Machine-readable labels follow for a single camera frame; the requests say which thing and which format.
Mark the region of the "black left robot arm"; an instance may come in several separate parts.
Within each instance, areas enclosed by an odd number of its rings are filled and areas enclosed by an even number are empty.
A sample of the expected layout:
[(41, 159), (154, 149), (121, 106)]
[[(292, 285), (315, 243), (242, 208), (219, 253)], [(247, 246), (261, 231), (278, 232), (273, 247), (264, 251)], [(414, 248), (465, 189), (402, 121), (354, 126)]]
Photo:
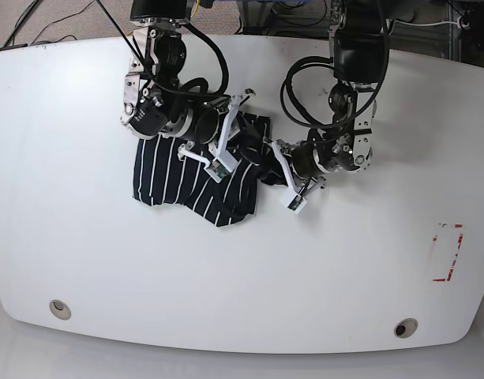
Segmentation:
[[(304, 141), (272, 142), (287, 188), (280, 202), (297, 212), (306, 196), (325, 186), (338, 171), (366, 170), (373, 157), (372, 121), (376, 98), (388, 68), (389, 32), (382, 1), (334, 1), (329, 26), (330, 55), (298, 60), (280, 88), (280, 105), (295, 124), (309, 129)], [(328, 95), (330, 123), (315, 119), (293, 89), (296, 74), (311, 68), (331, 70), (336, 84)]]

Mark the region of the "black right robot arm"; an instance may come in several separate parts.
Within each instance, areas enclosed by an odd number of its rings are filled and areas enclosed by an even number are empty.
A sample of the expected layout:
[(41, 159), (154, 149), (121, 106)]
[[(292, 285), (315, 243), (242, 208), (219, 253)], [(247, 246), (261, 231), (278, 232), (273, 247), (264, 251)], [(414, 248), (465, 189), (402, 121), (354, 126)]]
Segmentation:
[[(227, 61), (217, 45), (191, 25), (191, 1), (135, 1), (130, 20), (137, 25), (125, 39), (132, 51), (125, 77), (121, 123), (137, 137), (174, 137), (182, 140), (178, 156), (205, 165), (217, 180), (234, 172), (238, 160), (230, 140), (242, 132), (239, 108), (253, 91), (229, 96)], [(187, 57), (179, 29), (185, 28), (205, 42), (217, 57), (221, 81), (210, 90), (197, 77), (182, 83), (178, 75)]]

